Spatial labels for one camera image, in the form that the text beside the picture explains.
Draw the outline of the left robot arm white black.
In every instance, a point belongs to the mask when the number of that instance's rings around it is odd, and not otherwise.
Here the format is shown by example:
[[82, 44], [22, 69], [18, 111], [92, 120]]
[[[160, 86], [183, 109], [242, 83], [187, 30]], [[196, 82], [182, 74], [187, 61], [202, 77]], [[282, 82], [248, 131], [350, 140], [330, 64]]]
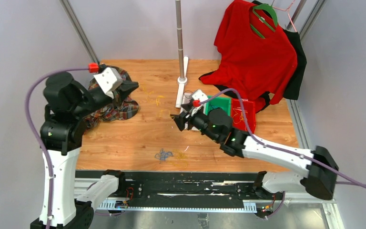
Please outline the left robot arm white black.
[[44, 200], [40, 216], [32, 229], [87, 229], [98, 206], [110, 195], [124, 197], [128, 189], [125, 174], [106, 170], [83, 194], [75, 196], [76, 164], [89, 114], [117, 105], [138, 88], [124, 80], [113, 68], [95, 75], [98, 87], [87, 90], [74, 79], [71, 70], [57, 70], [41, 77], [47, 101], [45, 121], [36, 129], [30, 115], [31, 87], [26, 95], [25, 113], [44, 159]]

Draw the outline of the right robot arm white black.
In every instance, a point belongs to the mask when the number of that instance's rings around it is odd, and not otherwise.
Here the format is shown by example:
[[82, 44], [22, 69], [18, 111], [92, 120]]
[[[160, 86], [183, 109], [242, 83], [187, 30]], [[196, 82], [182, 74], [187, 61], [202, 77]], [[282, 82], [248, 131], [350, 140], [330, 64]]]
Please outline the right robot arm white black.
[[253, 191], [258, 198], [286, 191], [305, 191], [322, 200], [333, 198], [339, 167], [325, 147], [295, 148], [251, 135], [233, 127], [232, 118], [221, 108], [213, 109], [209, 114], [204, 114], [202, 109], [197, 112], [183, 110], [170, 117], [180, 131], [198, 129], [229, 156], [259, 159], [287, 168], [287, 172], [257, 174]]

